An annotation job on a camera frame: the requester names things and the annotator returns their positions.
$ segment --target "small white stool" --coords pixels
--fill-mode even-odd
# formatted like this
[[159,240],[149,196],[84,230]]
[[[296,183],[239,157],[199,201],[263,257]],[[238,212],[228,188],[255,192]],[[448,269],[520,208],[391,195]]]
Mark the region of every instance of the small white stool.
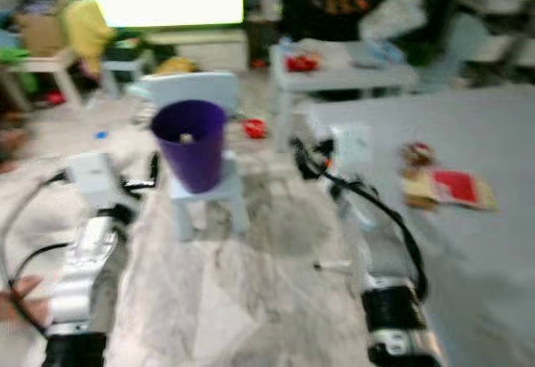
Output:
[[119,60],[105,60],[102,62],[102,85],[105,91],[113,99],[120,98],[120,88],[115,79],[114,72],[128,72],[137,81],[143,77],[143,67],[149,65],[155,69],[155,60],[152,51],[146,49],[138,59],[129,62]]
[[249,216],[242,195],[242,180],[238,174],[235,155],[227,151],[223,155],[221,181],[210,191],[190,193],[173,176],[171,178],[171,200],[176,213],[176,223],[181,242],[190,241],[194,236],[188,203],[197,201],[228,201],[232,213],[232,226],[236,233],[249,229]]

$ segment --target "floor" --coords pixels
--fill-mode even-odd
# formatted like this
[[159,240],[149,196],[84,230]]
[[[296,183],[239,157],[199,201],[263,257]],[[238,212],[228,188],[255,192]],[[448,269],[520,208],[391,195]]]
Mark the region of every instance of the floor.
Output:
[[[242,113],[273,125],[267,75],[240,77]],[[110,151],[126,175],[142,177],[155,142],[131,125],[136,110],[134,99],[100,99],[81,117],[64,106],[41,112],[20,168],[0,176],[2,204],[14,204],[66,156],[87,150]],[[95,140],[100,130],[110,136]],[[300,179],[288,155],[273,152],[270,139],[249,140],[233,124],[227,147],[237,153],[251,229],[231,232],[225,205],[210,204],[207,229],[193,242],[178,242],[166,169],[131,233],[107,365],[369,366],[364,315],[351,280],[312,268],[317,259],[342,254],[329,199]],[[68,186],[49,189],[27,213],[9,244],[12,265],[35,246],[72,237],[84,215]],[[59,264],[59,255],[51,254],[30,268],[47,276],[44,293]],[[9,332],[0,340],[9,365],[40,365],[43,343],[29,329]]]

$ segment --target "wire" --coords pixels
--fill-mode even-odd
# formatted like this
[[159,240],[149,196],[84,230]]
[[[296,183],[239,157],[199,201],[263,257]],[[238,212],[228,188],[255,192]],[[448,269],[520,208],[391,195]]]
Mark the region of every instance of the wire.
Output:
[[15,274],[11,278],[11,281],[13,284],[18,282],[20,278],[23,276],[23,271],[26,268],[26,266],[38,255],[43,254],[45,252],[51,252],[52,250],[55,250],[56,248],[63,248],[67,247],[70,243],[58,243],[58,244],[52,244],[50,246],[45,246],[37,249],[36,251],[32,252],[29,256],[24,258],[24,260],[21,262],[21,264],[18,266],[18,268],[15,270]]
[[23,200],[19,203],[19,205],[13,209],[11,214],[8,215],[8,217],[6,218],[6,222],[2,226],[2,229],[0,230],[0,266],[1,266],[0,269],[2,269],[3,271],[4,280],[9,288],[9,298],[13,304],[13,307],[17,310],[17,312],[24,319],[26,319],[44,338],[46,338],[45,327],[43,327],[32,316],[32,314],[24,307],[22,298],[15,290],[14,282],[11,279],[9,279],[8,265],[6,262],[7,260],[6,241],[7,241],[8,233],[13,227],[15,221],[17,221],[18,217],[26,208],[26,206],[39,194],[39,192],[44,187],[49,186],[56,181],[67,181],[67,180],[68,179],[65,173],[61,172],[61,173],[58,173],[56,176],[52,177],[51,179],[48,179],[47,181],[39,182],[37,186],[23,198]]
[[412,262],[415,264],[416,271],[418,272],[418,282],[415,288],[416,295],[418,296],[418,299],[420,301],[425,300],[428,294],[429,284],[427,282],[427,276],[425,275],[424,271],[424,260],[421,256],[418,244],[412,236],[412,233],[410,232],[409,228],[403,222],[402,216],[398,212],[386,206],[381,200],[369,194],[367,191],[362,190],[356,185],[348,183],[344,179],[340,179],[336,176],[330,175],[325,170],[325,168],[318,165],[314,160],[312,160],[310,154],[304,148],[303,142],[301,140],[295,139],[293,143],[296,146],[296,152],[299,151],[301,153],[301,155],[296,154],[296,156],[303,156],[307,163],[310,164],[314,169],[316,169],[319,175],[324,176],[325,178],[332,181],[334,184],[346,190],[352,191],[353,193],[363,197],[365,200],[371,202],[373,205],[377,206],[382,212],[384,212],[388,217],[390,217],[390,219],[392,219],[392,221],[394,221],[394,223],[398,227],[400,227],[405,246],[410,255],[410,258],[412,259]]

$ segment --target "purple cup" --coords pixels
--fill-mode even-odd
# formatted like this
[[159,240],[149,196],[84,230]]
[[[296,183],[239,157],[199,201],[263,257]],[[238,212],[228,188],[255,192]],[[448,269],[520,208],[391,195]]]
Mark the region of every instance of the purple cup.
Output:
[[[191,193],[212,189],[221,179],[225,111],[211,102],[188,100],[167,105],[152,120],[169,166]],[[182,134],[193,143],[182,144]]]

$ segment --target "tv stand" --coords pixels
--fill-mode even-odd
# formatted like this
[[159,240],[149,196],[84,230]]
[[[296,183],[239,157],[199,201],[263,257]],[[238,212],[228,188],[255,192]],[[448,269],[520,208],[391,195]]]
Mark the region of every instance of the tv stand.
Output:
[[247,35],[240,28],[152,33],[148,41],[176,45],[180,56],[199,63],[203,70],[247,70]]

